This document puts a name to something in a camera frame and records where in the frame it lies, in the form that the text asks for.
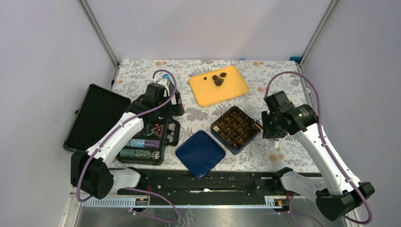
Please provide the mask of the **blue tin with brown insert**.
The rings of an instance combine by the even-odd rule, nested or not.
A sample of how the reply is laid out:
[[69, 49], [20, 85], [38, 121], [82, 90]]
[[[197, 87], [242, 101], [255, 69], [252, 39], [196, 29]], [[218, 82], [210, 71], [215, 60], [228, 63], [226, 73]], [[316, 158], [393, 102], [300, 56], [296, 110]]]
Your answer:
[[232, 106], [211, 124], [212, 135], [234, 155], [260, 132], [257, 122], [237, 106]]

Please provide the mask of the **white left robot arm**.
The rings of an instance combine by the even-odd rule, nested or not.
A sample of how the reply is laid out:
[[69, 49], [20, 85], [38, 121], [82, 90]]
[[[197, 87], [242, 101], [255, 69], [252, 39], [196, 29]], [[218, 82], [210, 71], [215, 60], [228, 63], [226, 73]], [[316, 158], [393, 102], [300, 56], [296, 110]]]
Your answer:
[[112, 191], [127, 188], [142, 194], [147, 182], [141, 173], [132, 167], [111, 169], [111, 163], [117, 159], [159, 165], [166, 146], [178, 143], [179, 123], [174, 118], [183, 114], [175, 84], [167, 79], [148, 84], [145, 93], [127, 106], [98, 142], [72, 154], [71, 185], [89, 198], [102, 199]]

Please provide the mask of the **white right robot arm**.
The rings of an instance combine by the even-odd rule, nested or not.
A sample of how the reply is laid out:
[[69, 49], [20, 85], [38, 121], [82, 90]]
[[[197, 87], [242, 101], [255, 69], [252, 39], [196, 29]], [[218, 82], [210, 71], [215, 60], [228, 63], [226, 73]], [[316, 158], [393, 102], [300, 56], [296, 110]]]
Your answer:
[[278, 195], [295, 192], [315, 202], [322, 215], [335, 221], [363, 204], [375, 189], [362, 182], [347, 167], [330, 144], [314, 109], [303, 104], [298, 107], [284, 91], [264, 98], [267, 111], [261, 113], [265, 139], [281, 139], [292, 135], [306, 149], [318, 168], [323, 183], [303, 176], [289, 167], [273, 173], [266, 187]]

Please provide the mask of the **blue tin lid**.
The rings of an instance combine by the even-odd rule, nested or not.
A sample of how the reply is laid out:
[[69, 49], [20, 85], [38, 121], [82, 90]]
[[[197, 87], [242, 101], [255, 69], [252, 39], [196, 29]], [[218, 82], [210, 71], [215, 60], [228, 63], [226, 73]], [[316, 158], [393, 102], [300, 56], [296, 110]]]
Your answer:
[[198, 131], [176, 149], [175, 155], [196, 179], [202, 179], [226, 152], [205, 131]]

